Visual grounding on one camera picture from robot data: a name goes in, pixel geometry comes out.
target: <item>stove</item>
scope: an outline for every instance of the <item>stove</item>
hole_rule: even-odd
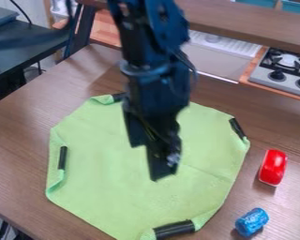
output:
[[[249,81],[300,96],[300,54],[270,48]]]

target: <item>kitchen counter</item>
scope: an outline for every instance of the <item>kitchen counter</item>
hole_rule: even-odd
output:
[[[105,8],[103,0],[77,0]],[[229,0],[175,0],[190,28],[300,53],[300,15]]]

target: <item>cable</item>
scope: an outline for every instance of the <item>cable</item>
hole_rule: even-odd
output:
[[[29,25],[31,26],[32,25],[32,21],[29,18],[29,16],[27,16],[27,14],[25,13],[25,11],[16,2],[14,2],[14,0],[9,0],[9,1],[23,14],[23,16],[25,17],[25,19],[29,22]]]
[[[39,61],[37,62],[37,72],[38,72],[38,75],[42,75],[41,63]]]
[[[68,20],[67,24],[60,30],[54,30],[52,33],[37,34],[31,37],[16,37],[7,40],[0,40],[0,50],[20,48],[29,45],[44,43],[51,38],[61,38],[68,36],[68,30],[73,24],[72,3],[71,0],[66,0]]]
[[[3,237],[6,235],[7,228],[8,228],[8,223],[3,221],[0,228],[0,240],[2,240]]]
[[[4,240],[7,240],[7,239],[8,239],[8,234],[9,234],[10,229],[11,229],[11,226],[8,225],[6,237],[4,238]]]

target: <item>black clip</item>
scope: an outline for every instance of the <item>black clip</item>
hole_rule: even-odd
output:
[[[231,120],[229,120],[229,122],[232,125],[232,129],[234,130],[234,132],[239,136],[241,140],[243,140],[246,137],[246,134],[244,130],[240,127],[237,120],[235,118],[232,118]]]
[[[68,152],[68,147],[67,146],[61,146],[59,166],[58,166],[59,170],[65,170],[66,169],[67,152]]]
[[[154,229],[158,240],[184,233],[195,233],[195,226],[191,220],[176,222]]]

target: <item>wall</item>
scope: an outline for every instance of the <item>wall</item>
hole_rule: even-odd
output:
[[[33,24],[48,27],[48,18],[46,15],[44,0],[14,0],[30,17]],[[10,3],[9,0],[0,0],[1,8],[8,8],[11,10],[19,11]],[[20,13],[19,20],[26,21],[24,16]]]

